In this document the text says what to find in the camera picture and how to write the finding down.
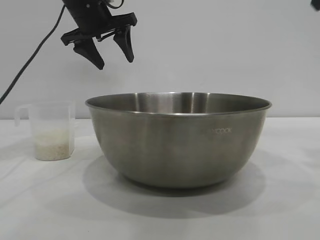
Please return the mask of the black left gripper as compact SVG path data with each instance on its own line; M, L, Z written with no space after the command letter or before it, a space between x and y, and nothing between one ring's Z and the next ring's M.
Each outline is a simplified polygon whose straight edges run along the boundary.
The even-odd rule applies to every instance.
M62 35L61 41L65 46L74 43L75 53L102 70L105 62L92 38L101 42L114 35L113 40L120 47L128 62L134 61L131 26L134 27L138 20L133 12L112 15L109 9L116 7L110 5L106 0L64 0L63 4L78 26Z

